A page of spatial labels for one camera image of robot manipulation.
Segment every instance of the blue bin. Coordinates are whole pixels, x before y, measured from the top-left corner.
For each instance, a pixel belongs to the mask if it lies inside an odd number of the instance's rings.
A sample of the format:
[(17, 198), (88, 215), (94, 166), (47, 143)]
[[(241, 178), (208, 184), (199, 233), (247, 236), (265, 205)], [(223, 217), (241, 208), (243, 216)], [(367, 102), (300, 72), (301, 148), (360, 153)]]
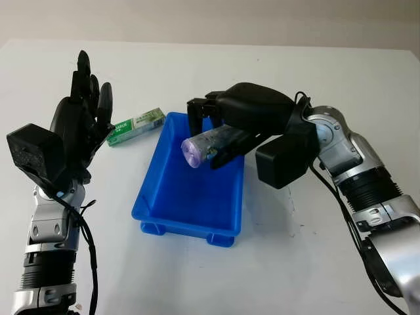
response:
[[(203, 129), (211, 122), (205, 119)], [(143, 232), (205, 238), (230, 247), (241, 231), (243, 156), (212, 170), (193, 169), (180, 149), (190, 137), (188, 116), (169, 113), (131, 215)]]

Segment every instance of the green box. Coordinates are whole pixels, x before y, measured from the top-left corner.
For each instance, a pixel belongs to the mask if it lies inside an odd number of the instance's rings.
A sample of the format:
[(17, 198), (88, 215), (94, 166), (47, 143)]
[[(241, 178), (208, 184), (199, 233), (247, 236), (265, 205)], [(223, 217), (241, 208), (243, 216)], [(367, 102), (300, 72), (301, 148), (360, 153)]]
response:
[(165, 115), (163, 115), (160, 108), (155, 108), (139, 117), (117, 123), (106, 141), (109, 146), (115, 146), (116, 144), (162, 126), (164, 121)]

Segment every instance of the white tabletop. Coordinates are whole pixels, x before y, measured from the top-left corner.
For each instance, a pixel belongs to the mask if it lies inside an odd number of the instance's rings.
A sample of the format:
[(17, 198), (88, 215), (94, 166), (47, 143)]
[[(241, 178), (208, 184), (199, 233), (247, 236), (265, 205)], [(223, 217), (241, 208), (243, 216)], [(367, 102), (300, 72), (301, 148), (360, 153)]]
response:
[[(114, 93), (113, 122), (149, 109), (185, 112), (186, 101), (250, 81), (313, 106), (334, 106), (377, 150), (418, 203), (420, 65), (410, 52), (375, 49), (10, 41), (0, 50), (0, 313), (23, 271), (33, 183), (12, 164), (5, 135), (29, 122), (49, 127), (69, 95), (80, 49)], [(106, 144), (90, 167), (86, 213), (98, 251), (97, 314), (393, 314), (374, 292), (330, 193), (307, 174), (275, 190), (246, 157), (242, 232), (229, 248), (174, 234), (143, 234), (131, 208), (160, 131)], [(75, 264), (87, 314), (89, 254)]]

